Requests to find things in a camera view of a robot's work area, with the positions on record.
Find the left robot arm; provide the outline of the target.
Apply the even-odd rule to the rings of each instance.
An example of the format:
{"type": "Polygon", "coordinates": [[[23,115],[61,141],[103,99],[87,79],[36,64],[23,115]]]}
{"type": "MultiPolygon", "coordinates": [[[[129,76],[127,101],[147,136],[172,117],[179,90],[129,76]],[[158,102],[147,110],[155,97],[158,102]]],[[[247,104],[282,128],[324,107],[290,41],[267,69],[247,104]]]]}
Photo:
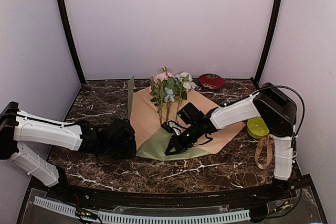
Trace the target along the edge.
{"type": "Polygon", "coordinates": [[[26,142],[43,143],[71,151],[107,155],[111,159],[131,159],[137,152],[135,131],[128,119],[93,125],[87,121],[65,123],[31,115],[10,102],[1,112],[1,159],[12,162],[28,175],[53,187],[63,201],[74,197],[65,171],[32,151],[26,142]]]}

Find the white fake flower stem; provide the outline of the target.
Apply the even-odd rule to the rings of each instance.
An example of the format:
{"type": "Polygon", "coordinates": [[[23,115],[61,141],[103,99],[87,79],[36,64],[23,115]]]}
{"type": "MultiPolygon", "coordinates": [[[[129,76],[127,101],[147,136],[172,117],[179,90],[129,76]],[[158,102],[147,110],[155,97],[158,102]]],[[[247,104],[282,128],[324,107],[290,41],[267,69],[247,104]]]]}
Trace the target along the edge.
{"type": "Polygon", "coordinates": [[[179,111],[183,100],[187,100],[187,95],[190,91],[195,90],[196,83],[193,81],[192,75],[188,72],[182,71],[174,76],[177,87],[177,112],[179,111]]]}

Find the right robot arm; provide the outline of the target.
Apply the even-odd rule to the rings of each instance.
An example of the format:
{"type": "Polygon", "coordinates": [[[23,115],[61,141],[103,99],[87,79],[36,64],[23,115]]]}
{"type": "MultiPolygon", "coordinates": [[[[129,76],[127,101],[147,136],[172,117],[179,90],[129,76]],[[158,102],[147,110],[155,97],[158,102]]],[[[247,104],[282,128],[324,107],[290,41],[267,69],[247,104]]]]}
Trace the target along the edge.
{"type": "Polygon", "coordinates": [[[248,126],[257,128],[258,132],[265,126],[266,134],[274,139],[274,179],[277,180],[268,187],[268,195],[273,200],[280,199],[288,191],[286,180],[291,177],[296,158],[296,138],[302,126],[301,122],[297,122],[297,105],[283,93],[284,89],[298,95],[290,87],[265,83],[252,94],[213,108],[206,114],[194,104],[187,103],[177,112],[185,126],[162,125],[172,133],[165,154],[169,156],[185,152],[202,136],[211,142],[210,134],[239,122],[247,121],[248,126]]]}

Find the pale pink fake flower stem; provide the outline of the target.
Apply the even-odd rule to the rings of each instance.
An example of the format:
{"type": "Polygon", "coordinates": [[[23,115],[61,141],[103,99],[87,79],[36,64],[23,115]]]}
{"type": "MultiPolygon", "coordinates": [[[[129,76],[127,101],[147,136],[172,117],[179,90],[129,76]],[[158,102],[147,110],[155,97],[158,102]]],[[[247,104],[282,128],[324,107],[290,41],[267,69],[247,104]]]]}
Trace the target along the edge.
{"type": "Polygon", "coordinates": [[[150,79],[152,99],[150,100],[157,107],[160,124],[162,124],[162,107],[165,97],[165,81],[168,79],[166,73],[157,74],[150,79]]]}

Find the blue fake flower stem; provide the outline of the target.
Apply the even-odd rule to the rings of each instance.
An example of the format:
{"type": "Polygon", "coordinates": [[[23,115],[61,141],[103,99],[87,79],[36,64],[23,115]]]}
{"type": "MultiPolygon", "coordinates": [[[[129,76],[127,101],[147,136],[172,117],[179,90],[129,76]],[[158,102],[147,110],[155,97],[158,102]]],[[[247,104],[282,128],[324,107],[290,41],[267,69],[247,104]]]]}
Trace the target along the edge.
{"type": "Polygon", "coordinates": [[[173,89],[165,88],[165,97],[164,97],[164,102],[166,103],[166,116],[165,120],[169,120],[169,114],[170,114],[170,109],[172,103],[175,101],[175,94],[173,89]]]}

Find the pink rose fake flower stem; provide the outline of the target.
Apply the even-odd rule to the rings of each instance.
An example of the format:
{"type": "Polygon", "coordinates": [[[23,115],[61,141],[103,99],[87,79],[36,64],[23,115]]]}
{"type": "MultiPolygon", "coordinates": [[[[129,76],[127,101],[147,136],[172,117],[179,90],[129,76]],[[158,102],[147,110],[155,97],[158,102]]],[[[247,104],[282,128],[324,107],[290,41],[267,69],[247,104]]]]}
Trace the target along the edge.
{"type": "Polygon", "coordinates": [[[167,67],[162,68],[162,73],[157,74],[151,79],[151,100],[155,106],[161,108],[163,103],[175,101],[174,84],[175,79],[173,74],[168,72],[167,67]]]}

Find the lime green plastic bowl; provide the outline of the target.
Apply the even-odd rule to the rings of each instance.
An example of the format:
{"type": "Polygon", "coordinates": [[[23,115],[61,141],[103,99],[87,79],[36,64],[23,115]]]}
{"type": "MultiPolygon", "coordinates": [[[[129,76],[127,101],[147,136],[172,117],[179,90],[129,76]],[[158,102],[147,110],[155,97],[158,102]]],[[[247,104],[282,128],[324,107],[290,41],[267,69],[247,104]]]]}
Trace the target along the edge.
{"type": "Polygon", "coordinates": [[[269,129],[262,118],[252,118],[247,121],[247,132],[255,139],[260,139],[269,133],[269,129]]]}

